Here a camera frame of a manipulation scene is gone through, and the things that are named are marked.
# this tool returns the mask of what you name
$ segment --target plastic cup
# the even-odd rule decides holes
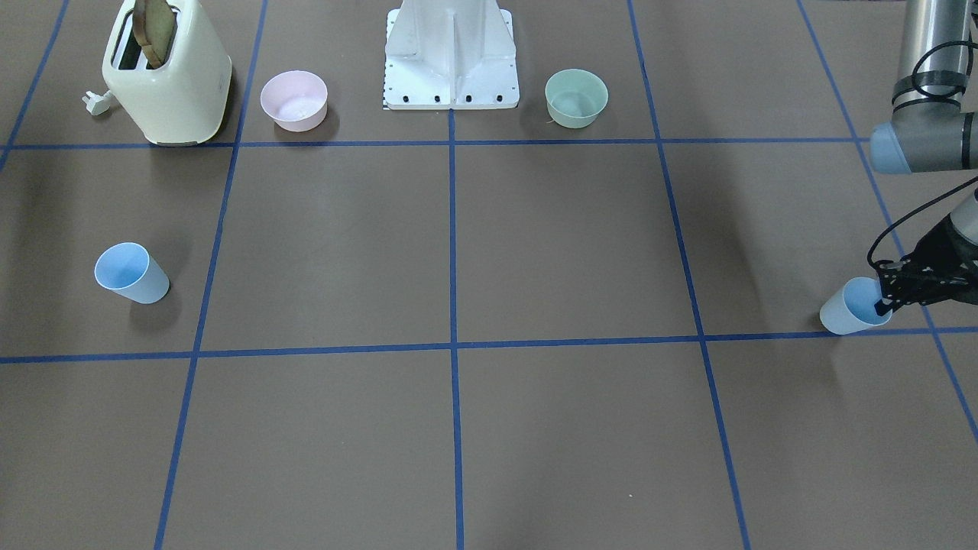
[[[102,252],[95,262],[95,280],[102,288],[139,303],[166,296],[170,280],[141,245],[119,243]]]
[[[326,83],[305,70],[275,75],[261,89],[261,108],[290,132],[304,132],[326,118]]]
[[[595,121],[608,104],[608,89],[595,74],[565,69],[547,80],[547,112],[567,128],[583,128]]]
[[[819,318],[830,333],[846,335],[886,324],[892,311],[877,315],[875,304],[882,298],[879,282],[868,277],[850,279],[830,298]]]

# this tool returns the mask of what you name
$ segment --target floor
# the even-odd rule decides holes
[[[500,2],[519,107],[403,113],[396,0],[206,0],[185,149],[79,101],[118,4],[0,3],[0,549],[974,548],[978,310],[817,317],[969,175],[868,168],[904,4]],[[320,127],[261,111],[286,69]],[[162,301],[96,285],[124,241]]]

